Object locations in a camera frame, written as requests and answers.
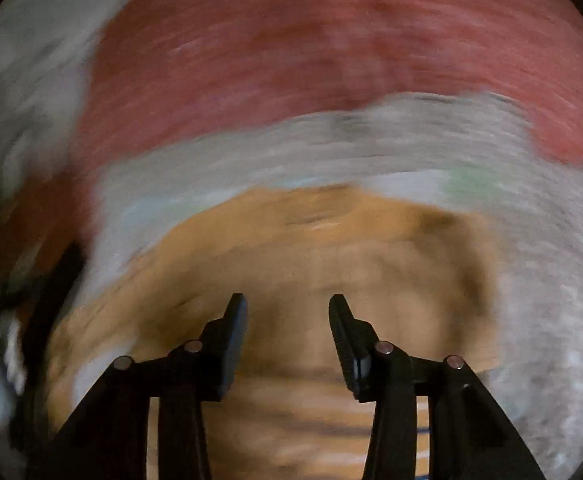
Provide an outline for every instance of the blurred cloth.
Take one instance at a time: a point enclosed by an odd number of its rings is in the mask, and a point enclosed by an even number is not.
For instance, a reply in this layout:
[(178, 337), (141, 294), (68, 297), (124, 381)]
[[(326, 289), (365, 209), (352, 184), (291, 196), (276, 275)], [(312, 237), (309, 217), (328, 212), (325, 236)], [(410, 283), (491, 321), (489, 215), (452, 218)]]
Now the blurred cloth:
[(0, 5), (0, 191), (66, 169), (102, 26), (127, 0)]
[(121, 156), (401, 91), (518, 100), (540, 153), (583, 163), (583, 18), (569, 0), (130, 0), (74, 153)]

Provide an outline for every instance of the red fabric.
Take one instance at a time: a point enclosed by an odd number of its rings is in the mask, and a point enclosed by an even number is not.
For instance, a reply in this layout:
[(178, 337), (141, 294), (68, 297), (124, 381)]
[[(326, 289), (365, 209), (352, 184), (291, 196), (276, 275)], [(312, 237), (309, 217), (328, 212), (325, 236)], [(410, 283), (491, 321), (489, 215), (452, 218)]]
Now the red fabric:
[(18, 259), (40, 245), (35, 267), (49, 272), (79, 234), (74, 178), (61, 173), (50, 180), (31, 177), (0, 211), (0, 280)]
[(492, 90), (540, 152), (583, 162), (583, 19), (569, 0), (131, 0), (106, 28), (83, 174), (219, 130), (391, 92)]

